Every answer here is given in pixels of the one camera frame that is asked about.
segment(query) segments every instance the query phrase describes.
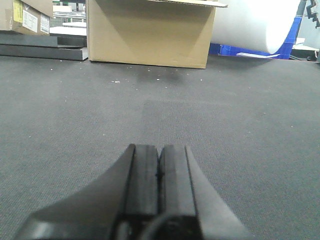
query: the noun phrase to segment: foam roll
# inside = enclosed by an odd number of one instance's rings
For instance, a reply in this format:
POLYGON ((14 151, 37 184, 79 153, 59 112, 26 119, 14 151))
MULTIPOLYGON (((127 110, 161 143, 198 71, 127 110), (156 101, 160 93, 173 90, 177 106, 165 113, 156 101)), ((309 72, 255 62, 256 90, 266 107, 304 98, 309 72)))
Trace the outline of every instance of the foam roll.
POLYGON ((221 0, 211 42, 274 54, 284 43, 301 0, 221 0))

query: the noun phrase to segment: brown cardboard box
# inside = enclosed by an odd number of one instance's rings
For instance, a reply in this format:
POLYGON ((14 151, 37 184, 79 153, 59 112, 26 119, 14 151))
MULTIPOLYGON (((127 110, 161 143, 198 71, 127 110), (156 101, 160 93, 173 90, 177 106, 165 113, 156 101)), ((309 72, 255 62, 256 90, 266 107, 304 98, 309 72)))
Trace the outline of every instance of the brown cardboard box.
POLYGON ((89 59, 204 69, 214 6, 227 5, 203 0, 87 0, 89 59))
POLYGON ((0 30, 49 35, 52 0, 1 0, 0 30))

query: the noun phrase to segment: blue plastic crate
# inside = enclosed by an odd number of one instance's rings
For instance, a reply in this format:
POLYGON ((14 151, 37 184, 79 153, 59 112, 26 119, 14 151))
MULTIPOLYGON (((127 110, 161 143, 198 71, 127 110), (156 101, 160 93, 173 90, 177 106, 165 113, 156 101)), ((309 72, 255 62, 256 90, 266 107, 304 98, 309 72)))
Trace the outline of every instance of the blue plastic crate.
MULTIPOLYGON (((299 28, 299 25, 301 23, 302 17, 296 16, 294 18, 292 27, 290 29, 290 32, 288 36, 286 37, 283 45, 280 47, 280 49, 272 54, 272 55, 277 55, 273 57, 274 59, 289 59, 292 48, 295 44, 296 41, 296 36, 297 36, 297 31, 299 28)), ((262 56, 270 56, 270 53, 264 52, 264 51, 255 51, 251 49, 246 49, 246 48, 240 48, 240 47, 235 47, 235 46, 228 46, 228 45, 221 45, 220 49, 220 55, 223 56, 236 56, 238 53, 246 53, 246 54, 256 54, 256 55, 262 55, 262 56)))
POLYGON ((220 53, 220 44, 210 43, 209 54, 218 55, 220 53))

